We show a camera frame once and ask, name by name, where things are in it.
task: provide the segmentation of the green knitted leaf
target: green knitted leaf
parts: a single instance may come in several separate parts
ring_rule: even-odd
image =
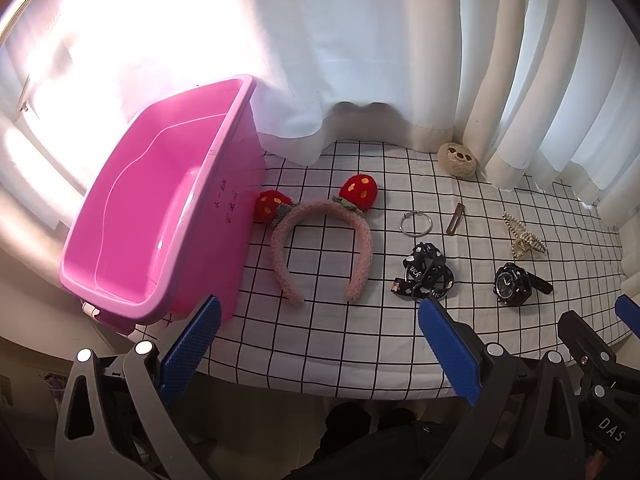
[[[280,223],[280,220],[282,220],[286,216],[286,214],[297,205],[298,204],[293,204],[293,205],[289,205],[285,203],[280,204],[276,209],[276,218],[274,218],[273,222],[271,222],[271,227],[276,227],[276,225]]]
[[[364,218],[364,213],[358,208],[358,206],[356,206],[355,204],[349,202],[347,199],[342,198],[341,196],[335,196],[334,195],[334,196],[332,196],[332,200],[334,202],[337,202],[341,206],[347,208],[349,211],[353,211],[357,215],[362,216]]]

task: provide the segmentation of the watch strap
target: watch strap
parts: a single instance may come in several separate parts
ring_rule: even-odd
[[[542,292],[542,294],[551,294],[554,291],[554,286],[551,285],[551,283],[549,283],[547,280],[543,280],[542,278],[539,278],[538,276],[536,276],[535,274],[531,274],[530,272],[527,272],[527,275],[529,276],[531,286]]]

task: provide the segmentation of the table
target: table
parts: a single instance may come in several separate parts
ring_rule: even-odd
[[[344,302],[357,249],[354,232],[332,218],[311,218],[295,228],[288,243],[288,267],[306,298],[304,307],[291,306],[271,271],[270,229],[256,224],[238,309],[220,327],[198,368],[203,373],[345,398],[452,395],[420,332],[414,302],[390,291],[414,246],[399,230],[402,215],[411,210],[430,214],[433,230],[419,241],[443,250],[455,275],[443,306],[485,342],[498,341],[513,354],[534,358],[557,349],[568,361],[568,350],[556,336],[559,316],[568,309],[607,343],[628,333],[613,311],[624,279],[620,238],[562,182],[541,192],[524,176],[514,191],[501,191],[481,176],[450,177],[435,154],[375,142],[336,142],[308,168],[275,155],[266,154],[265,160],[265,189],[277,188],[294,202],[327,199],[356,173],[376,179],[378,198],[366,213],[374,239],[369,282],[357,303]],[[465,216],[455,235],[444,235],[458,202],[465,205]],[[524,220],[548,247],[546,254],[529,253],[518,264],[554,286],[549,296],[534,291],[519,309],[498,308],[492,292],[495,270],[513,259],[501,219],[505,210]],[[426,225],[425,219],[415,219],[417,231],[423,230],[421,221]],[[139,326],[130,338],[154,338],[169,320]]]

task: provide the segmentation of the pink tub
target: pink tub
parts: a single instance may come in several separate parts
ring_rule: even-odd
[[[236,307],[264,172],[251,76],[142,110],[111,153],[66,239],[60,280],[121,333],[204,297]]]

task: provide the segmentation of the metal ring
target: metal ring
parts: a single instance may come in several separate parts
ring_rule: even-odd
[[[427,217],[427,219],[429,220],[429,227],[427,227],[426,231],[422,231],[421,233],[410,233],[404,230],[404,228],[402,227],[402,224],[404,223],[404,221],[410,216],[415,216],[415,215]],[[433,220],[431,220],[431,217],[427,215],[427,213],[425,213],[424,211],[409,211],[408,213],[404,213],[402,215],[402,218],[400,219],[400,230],[402,231],[402,234],[405,234],[411,238],[420,238],[421,236],[424,236],[425,234],[428,234],[429,232],[431,232],[432,229],[433,229]]]

